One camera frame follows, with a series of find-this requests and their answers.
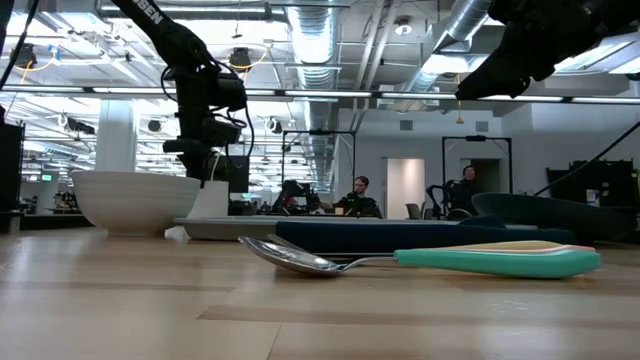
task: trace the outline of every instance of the gray tray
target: gray tray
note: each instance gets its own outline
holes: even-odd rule
[[[276,233],[276,224],[280,221],[313,222],[326,224],[371,224],[371,225],[455,225],[455,221],[440,220],[385,220],[377,218],[340,218],[313,216],[236,216],[204,219],[176,218],[174,222],[183,225],[187,235],[197,240],[237,241],[238,236],[250,236],[266,240],[266,236]],[[535,226],[510,225],[511,229],[536,229]]]

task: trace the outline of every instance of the teal spoon handle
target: teal spoon handle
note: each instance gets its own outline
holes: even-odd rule
[[[397,250],[403,266],[525,278],[562,279],[600,267],[596,252],[560,250],[546,254],[491,253],[462,250]]]

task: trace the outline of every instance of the doorway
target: doorway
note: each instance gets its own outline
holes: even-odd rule
[[[502,192],[502,160],[469,159],[468,164],[476,170],[476,181],[483,192]]]
[[[424,202],[424,159],[387,159],[386,170],[386,218],[407,219],[409,213],[406,204],[421,206]]]

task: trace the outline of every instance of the stainless steel spoon head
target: stainless steel spoon head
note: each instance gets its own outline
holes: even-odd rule
[[[246,236],[239,237],[238,241],[264,260],[295,272],[324,277],[339,276],[343,272],[343,266],[306,251]]]

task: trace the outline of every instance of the door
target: door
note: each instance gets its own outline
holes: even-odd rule
[[[476,170],[476,181],[483,192],[502,191],[500,159],[471,159],[470,165]]]

